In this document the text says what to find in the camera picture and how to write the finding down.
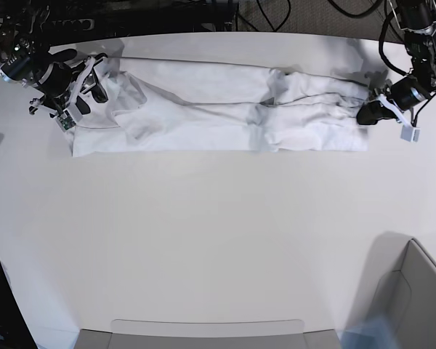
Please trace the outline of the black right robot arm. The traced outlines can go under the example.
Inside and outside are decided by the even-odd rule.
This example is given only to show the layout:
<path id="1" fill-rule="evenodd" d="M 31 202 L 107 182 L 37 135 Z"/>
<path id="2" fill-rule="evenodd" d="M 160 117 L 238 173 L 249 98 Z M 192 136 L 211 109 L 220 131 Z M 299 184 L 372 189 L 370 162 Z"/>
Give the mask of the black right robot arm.
<path id="1" fill-rule="evenodd" d="M 54 118 L 73 117 L 69 111 L 86 115 L 90 107 L 83 96 L 90 93 L 96 103 L 108 101 L 95 67 L 107 55 L 84 55 L 76 49 L 51 53 L 49 42 L 55 36 L 46 29 L 50 24 L 52 1 L 12 1 L 0 27 L 0 77 L 42 93 L 30 101 L 29 114 L 46 110 Z"/>

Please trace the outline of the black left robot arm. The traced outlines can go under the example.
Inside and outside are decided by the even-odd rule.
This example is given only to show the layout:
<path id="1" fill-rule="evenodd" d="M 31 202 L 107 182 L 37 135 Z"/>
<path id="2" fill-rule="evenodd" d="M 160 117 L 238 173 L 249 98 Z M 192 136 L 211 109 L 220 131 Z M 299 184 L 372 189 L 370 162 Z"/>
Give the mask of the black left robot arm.
<path id="1" fill-rule="evenodd" d="M 375 89 L 356 119 L 363 126 L 394 119 L 415 128 L 418 115 L 413 109 L 436 96 L 436 2 L 396 1 L 391 9 L 381 29 L 379 55 L 391 71 L 403 78 Z M 408 72 L 394 66 L 384 53 L 385 37 L 392 20 L 403 32 L 403 44 L 412 65 Z"/>

